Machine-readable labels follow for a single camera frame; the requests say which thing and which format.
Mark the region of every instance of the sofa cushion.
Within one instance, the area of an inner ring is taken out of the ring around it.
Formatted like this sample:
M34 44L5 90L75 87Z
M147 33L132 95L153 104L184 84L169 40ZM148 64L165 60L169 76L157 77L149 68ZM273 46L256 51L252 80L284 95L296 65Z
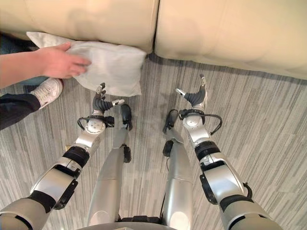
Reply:
M307 79L307 1L160 0L155 52Z
M0 28L25 38L26 31L74 40L153 47L158 0L1 0Z

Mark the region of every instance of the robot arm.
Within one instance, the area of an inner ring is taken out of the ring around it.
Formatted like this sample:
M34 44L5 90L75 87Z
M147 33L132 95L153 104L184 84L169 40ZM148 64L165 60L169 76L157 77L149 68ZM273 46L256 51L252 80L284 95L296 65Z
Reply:
M281 230L261 206L252 200L251 189L241 182L237 172L205 129L207 96L203 75L201 81L198 93L185 93L181 89L176 91L192 105L190 110L181 110L179 117L183 120L183 126L200 162L200 180L208 201L219 205L225 230ZM248 195L244 195L244 186L248 189Z
M114 118L104 117L104 112L124 103L124 100L105 102L104 87L102 83L96 91L92 115L78 120L83 132L75 143L37 180L29 197L16 200L0 211L0 229L40 230L53 209L66 206L82 168L100 143L101 134L114 126ZM87 121L85 128L81 120Z

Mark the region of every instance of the white pillow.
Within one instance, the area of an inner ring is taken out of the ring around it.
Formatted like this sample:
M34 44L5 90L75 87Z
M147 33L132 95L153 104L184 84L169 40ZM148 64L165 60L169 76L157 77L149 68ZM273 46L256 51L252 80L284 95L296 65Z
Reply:
M75 77L83 87L96 91L97 86L105 82L107 94L126 97L141 95L141 67L146 56L144 51L125 45L74 41L40 32L26 34L39 48L70 41L68 53L91 60L87 72Z

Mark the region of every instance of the gray carpet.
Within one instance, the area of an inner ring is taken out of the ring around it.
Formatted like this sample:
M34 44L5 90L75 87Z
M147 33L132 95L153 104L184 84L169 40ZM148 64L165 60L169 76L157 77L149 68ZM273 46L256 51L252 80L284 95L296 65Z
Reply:
M124 165L120 215L158 216L167 177L162 155L162 127L167 112L189 108L175 88L195 92L199 74L208 83L206 113L219 114L224 124L213 136L243 181L249 182L254 200L284 230L307 225L307 80L174 61L150 55L142 69L142 96L125 98L133 111L130 133L132 161ZM22 87L1 91L21 93ZM62 95L45 109L0 132L0 208L28 196L36 178L75 141L76 120L88 116L94 93L74 79L65 81ZM65 209L54 211L45 230L84 227L95 180L119 129L119 108L97 153L88 161L79 185ZM207 119L212 130L217 121ZM200 169L188 137L178 120L175 128L185 140L194 177L194 230L223 229L217 206L206 200L199 181Z

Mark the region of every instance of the human arm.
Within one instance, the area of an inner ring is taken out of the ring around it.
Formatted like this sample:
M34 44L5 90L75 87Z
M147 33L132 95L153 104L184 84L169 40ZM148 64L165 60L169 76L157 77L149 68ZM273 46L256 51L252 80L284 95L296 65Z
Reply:
M86 72L91 62L65 53L70 46L68 42L31 52L0 55L0 88L42 75L70 78Z

